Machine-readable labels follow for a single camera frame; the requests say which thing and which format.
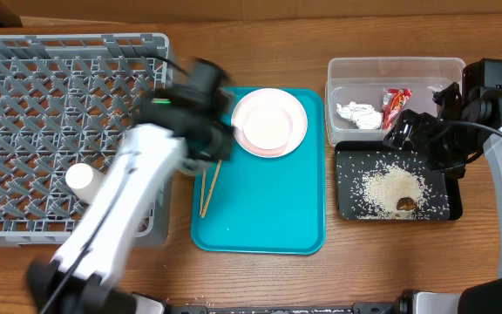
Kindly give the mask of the red snack wrapper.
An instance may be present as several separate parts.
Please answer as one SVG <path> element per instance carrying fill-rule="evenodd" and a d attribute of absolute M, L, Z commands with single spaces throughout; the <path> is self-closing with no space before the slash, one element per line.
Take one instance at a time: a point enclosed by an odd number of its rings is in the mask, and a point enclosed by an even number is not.
<path fill-rule="evenodd" d="M 410 89 L 390 88 L 383 95 L 383 124 L 382 129 L 389 129 L 396 116 L 402 111 L 404 105 L 412 95 Z"/>

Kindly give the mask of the white tissue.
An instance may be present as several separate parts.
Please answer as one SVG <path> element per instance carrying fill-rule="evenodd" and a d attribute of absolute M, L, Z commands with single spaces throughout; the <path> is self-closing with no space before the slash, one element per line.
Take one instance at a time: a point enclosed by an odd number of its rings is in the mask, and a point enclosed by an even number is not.
<path fill-rule="evenodd" d="M 379 129 L 383 123 L 383 114 L 372 105 L 357 104 L 350 101 L 347 105 L 336 105 L 337 114 L 356 125 L 358 129 Z"/>

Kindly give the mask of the white paper cup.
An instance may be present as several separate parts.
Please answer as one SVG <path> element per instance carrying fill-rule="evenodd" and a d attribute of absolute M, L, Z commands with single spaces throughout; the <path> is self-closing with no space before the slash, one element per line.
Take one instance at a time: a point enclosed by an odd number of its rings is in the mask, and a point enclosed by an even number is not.
<path fill-rule="evenodd" d="M 65 182 L 69 189 L 81 201 L 92 204 L 105 175 L 86 163 L 76 163 L 65 173 Z"/>

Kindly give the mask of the grey bowl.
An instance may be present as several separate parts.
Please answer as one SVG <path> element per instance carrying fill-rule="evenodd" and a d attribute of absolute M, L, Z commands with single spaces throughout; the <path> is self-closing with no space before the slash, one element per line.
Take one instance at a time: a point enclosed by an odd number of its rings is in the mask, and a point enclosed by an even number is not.
<path fill-rule="evenodd" d="M 178 170 L 183 174 L 196 176 L 201 175 L 211 164 L 211 161 L 206 160 L 183 159 Z"/>

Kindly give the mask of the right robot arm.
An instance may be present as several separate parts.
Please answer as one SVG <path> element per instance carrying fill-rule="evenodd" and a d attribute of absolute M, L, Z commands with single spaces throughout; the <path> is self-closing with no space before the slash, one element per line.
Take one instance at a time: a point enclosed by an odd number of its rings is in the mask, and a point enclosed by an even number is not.
<path fill-rule="evenodd" d="M 397 313 L 502 313 L 502 84 L 452 84 L 434 92 L 437 116 L 402 111 L 384 144 L 423 154 L 431 170 L 462 177 L 466 165 L 484 156 L 492 171 L 499 211 L 500 258 L 497 279 L 460 294 L 412 291 L 398 299 Z"/>

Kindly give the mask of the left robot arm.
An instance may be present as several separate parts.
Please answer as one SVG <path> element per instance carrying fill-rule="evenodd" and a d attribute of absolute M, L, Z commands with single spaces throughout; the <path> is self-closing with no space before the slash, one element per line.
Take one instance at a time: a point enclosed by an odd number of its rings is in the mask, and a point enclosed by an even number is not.
<path fill-rule="evenodd" d="M 103 183 L 70 237 L 27 283 L 40 313 L 165 313 L 164 302 L 117 286 L 144 215 L 173 173 L 228 159 L 234 96 L 174 85 L 139 98 Z"/>

